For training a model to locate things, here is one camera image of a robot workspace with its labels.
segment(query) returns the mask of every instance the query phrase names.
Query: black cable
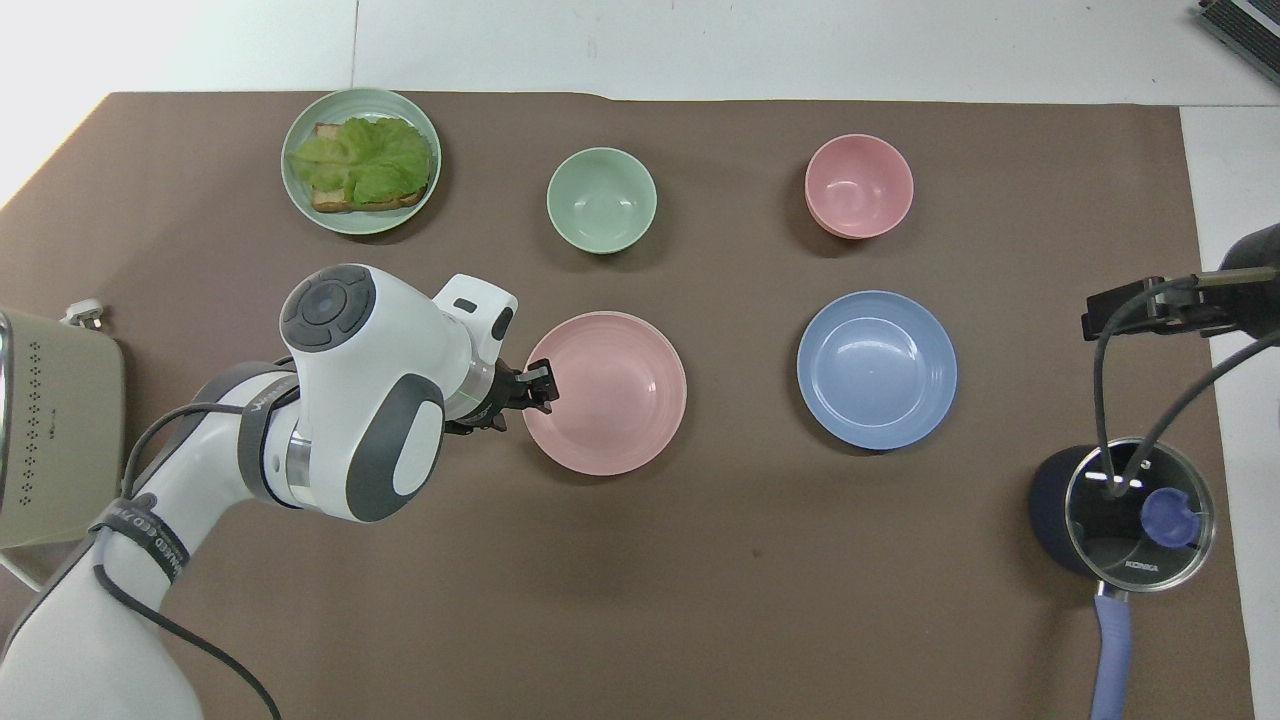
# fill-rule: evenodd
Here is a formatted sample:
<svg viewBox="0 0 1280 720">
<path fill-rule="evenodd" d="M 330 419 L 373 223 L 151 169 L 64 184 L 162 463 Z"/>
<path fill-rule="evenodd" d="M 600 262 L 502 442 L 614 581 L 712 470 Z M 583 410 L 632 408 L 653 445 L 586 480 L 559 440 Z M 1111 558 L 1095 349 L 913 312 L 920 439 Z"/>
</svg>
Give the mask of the black cable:
<svg viewBox="0 0 1280 720">
<path fill-rule="evenodd" d="M 1134 310 L 1142 307 L 1148 300 L 1169 290 L 1196 287 L 1196 282 L 1194 275 L 1187 275 L 1151 286 L 1130 297 L 1112 313 L 1107 318 L 1107 324 L 1103 325 L 1102 332 L 1098 333 L 1098 345 L 1093 352 L 1093 423 L 1098 434 L 1098 455 L 1100 460 L 1102 460 L 1102 471 L 1106 473 L 1107 487 L 1112 492 L 1116 491 L 1116 483 L 1114 483 L 1116 471 L 1111 461 L 1111 450 L 1107 446 L 1107 414 L 1102 400 L 1102 366 L 1106 359 L 1107 343 L 1111 341 L 1111 336 L 1120 328 L 1120 323 L 1129 318 Z"/>
<path fill-rule="evenodd" d="M 243 678 L 244 682 L 253 688 L 253 692 L 257 693 L 257 697 L 262 698 L 262 702 L 266 703 L 266 708 L 271 712 L 273 720 L 280 720 L 280 708 L 275 706 L 275 700 L 271 698 L 271 693 L 269 693 L 266 691 L 266 687 L 264 687 L 262 683 L 260 683 L 259 679 L 255 678 L 253 674 L 248 671 L 248 667 L 241 665 L 239 661 L 237 661 L 230 655 L 227 655 L 227 652 L 224 652 L 214 643 L 206 641 L 205 638 L 197 635 L 196 633 L 192 633 L 191 630 L 183 628 L 182 625 L 174 623 L 173 620 L 165 618 L 164 615 L 160 615 L 159 612 L 151 610 L 141 601 L 131 596 L 129 593 L 124 592 L 124 589 L 120 588 L 120 585 L 115 584 L 115 582 L 113 582 L 111 578 L 108 577 L 106 568 L 104 568 L 101 564 L 93 565 L 93 577 L 97 578 L 97 584 L 102 585 L 102 589 L 105 589 L 108 594 L 119 601 L 120 605 L 128 607 L 129 610 L 137 612 L 138 615 L 146 618 L 147 620 L 151 620 L 152 623 L 164 628 L 165 630 L 169 630 L 175 637 L 207 652 L 209 655 L 214 656 L 224 665 L 234 670 L 237 675 Z"/>
<path fill-rule="evenodd" d="M 151 423 L 151 427 L 143 430 L 138 442 L 133 443 L 133 450 L 129 451 L 129 460 L 124 464 L 124 477 L 120 478 L 120 497 L 125 500 L 133 498 L 133 483 L 137 475 L 138 461 L 142 457 L 142 450 L 146 447 L 151 438 L 155 437 L 165 425 L 177 420 L 178 418 L 186 415 L 195 415 L 197 413 L 229 413 L 233 415 L 239 415 L 243 407 L 238 405 L 221 405 L 218 402 L 192 402 L 191 405 L 183 405 L 182 407 L 175 407 L 164 415 L 159 420 Z"/>
<path fill-rule="evenodd" d="M 1222 375 L 1230 373 L 1249 357 L 1253 357 L 1258 352 L 1262 352 L 1263 350 L 1272 347 L 1277 343 L 1280 343 L 1280 331 L 1270 332 L 1260 337 L 1254 342 L 1247 345 L 1242 350 L 1236 351 L 1234 355 L 1231 355 L 1230 357 L 1220 363 L 1216 368 L 1211 369 L 1208 373 L 1204 373 L 1199 379 L 1192 383 L 1192 386 L 1188 387 L 1183 392 L 1183 395 L 1180 395 L 1178 400 L 1169 406 L 1169 410 L 1165 410 L 1165 414 L 1161 415 L 1160 420 L 1157 420 L 1156 424 L 1151 428 L 1151 430 L 1147 432 L 1147 436 L 1142 438 L 1142 443 L 1138 445 L 1138 450 L 1133 451 L 1133 456 L 1129 457 L 1129 464 L 1125 465 L 1124 474 L 1121 474 L 1120 477 L 1132 478 L 1138 473 L 1138 469 L 1142 466 L 1143 460 L 1146 460 L 1147 456 L 1151 455 L 1151 448 L 1156 446 L 1156 441 L 1160 439 L 1160 436 L 1162 436 L 1165 430 L 1169 429 L 1169 425 L 1174 423 L 1174 419 L 1176 419 L 1178 415 L 1183 410 L 1185 410 L 1187 406 L 1190 405 L 1197 396 L 1199 396 L 1199 393 L 1204 392 L 1206 388 L 1216 383 Z"/>
</svg>

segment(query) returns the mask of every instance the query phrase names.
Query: brown tablecloth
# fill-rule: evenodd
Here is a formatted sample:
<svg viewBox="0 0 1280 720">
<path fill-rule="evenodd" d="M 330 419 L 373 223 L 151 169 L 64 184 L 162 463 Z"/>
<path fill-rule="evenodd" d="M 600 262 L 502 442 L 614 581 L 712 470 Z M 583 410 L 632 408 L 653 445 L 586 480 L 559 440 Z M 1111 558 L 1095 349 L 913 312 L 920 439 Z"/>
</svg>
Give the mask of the brown tablecloth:
<svg viewBox="0 0 1280 720">
<path fill-rule="evenodd" d="M 429 295 L 454 273 L 513 292 L 512 363 L 572 315 L 639 315 L 680 351 L 689 409 L 617 478 L 559 468 L 511 416 L 506 436 L 448 438 L 378 525 L 233 509 L 164 610 L 285 717 L 1087 715 L 1093 585 L 1037 546 L 1027 489 L 1092 437 L 1084 297 L 1199 268 L 1176 109 L 408 94 L 440 132 L 440 187 L 357 242 L 280 186 L 284 132 L 319 95 L 113 95 L 0 211 L 0 304 L 110 306 L 131 442 L 219 370 L 282 355 L 283 299 L 340 261 Z M 911 164 L 915 204 L 887 236 L 841 241 L 805 210 L 809 155 L 845 132 Z M 660 196 L 616 256 L 547 220 L 552 170 L 593 145 L 640 158 Z M 814 313 L 867 288 L 931 309 L 960 363 L 942 425 L 879 455 L 827 434 L 795 375 Z M 1114 437 L 1208 368 L 1196 337 L 1112 347 Z M 1212 400 L 1167 441 L 1216 491 L 1217 544 L 1188 584 L 1134 597 L 1126 716 L 1249 717 Z M 210 719 L 265 715 L 170 647 Z"/>
</svg>

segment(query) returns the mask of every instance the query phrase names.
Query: green bowl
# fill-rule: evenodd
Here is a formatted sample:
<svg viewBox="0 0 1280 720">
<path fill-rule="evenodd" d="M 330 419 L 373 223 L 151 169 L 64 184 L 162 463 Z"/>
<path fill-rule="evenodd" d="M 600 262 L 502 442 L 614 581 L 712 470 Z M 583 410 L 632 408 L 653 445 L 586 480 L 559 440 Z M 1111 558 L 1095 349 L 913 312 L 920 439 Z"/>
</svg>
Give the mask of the green bowl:
<svg viewBox="0 0 1280 720">
<path fill-rule="evenodd" d="M 607 255 L 649 229 L 658 188 L 640 160 L 614 147 L 589 147 L 566 159 L 547 187 L 547 214 L 575 247 Z"/>
</svg>

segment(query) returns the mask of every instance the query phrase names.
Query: sandwich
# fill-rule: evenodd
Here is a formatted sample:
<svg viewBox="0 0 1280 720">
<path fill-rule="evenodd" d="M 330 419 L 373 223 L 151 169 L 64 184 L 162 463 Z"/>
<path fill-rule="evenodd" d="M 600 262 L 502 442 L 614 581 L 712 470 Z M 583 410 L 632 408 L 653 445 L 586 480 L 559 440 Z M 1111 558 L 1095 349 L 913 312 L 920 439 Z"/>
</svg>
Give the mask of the sandwich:
<svg viewBox="0 0 1280 720">
<path fill-rule="evenodd" d="M 316 123 L 315 135 L 287 158 L 320 213 L 410 208 L 422 199 L 431 172 L 426 140 L 401 118 Z"/>
</svg>

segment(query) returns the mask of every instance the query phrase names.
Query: pink plate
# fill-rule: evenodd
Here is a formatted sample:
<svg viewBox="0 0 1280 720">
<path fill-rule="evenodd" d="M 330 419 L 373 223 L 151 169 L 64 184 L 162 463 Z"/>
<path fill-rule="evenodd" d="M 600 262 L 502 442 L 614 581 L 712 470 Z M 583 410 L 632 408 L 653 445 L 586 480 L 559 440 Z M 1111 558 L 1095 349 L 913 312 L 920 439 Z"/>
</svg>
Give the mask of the pink plate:
<svg viewBox="0 0 1280 720">
<path fill-rule="evenodd" d="M 534 442 L 586 475 L 618 475 L 653 460 L 685 415 L 685 368 L 671 342 L 626 313 L 599 311 L 557 325 L 529 361 L 552 361 L 552 414 L 525 410 Z"/>
</svg>

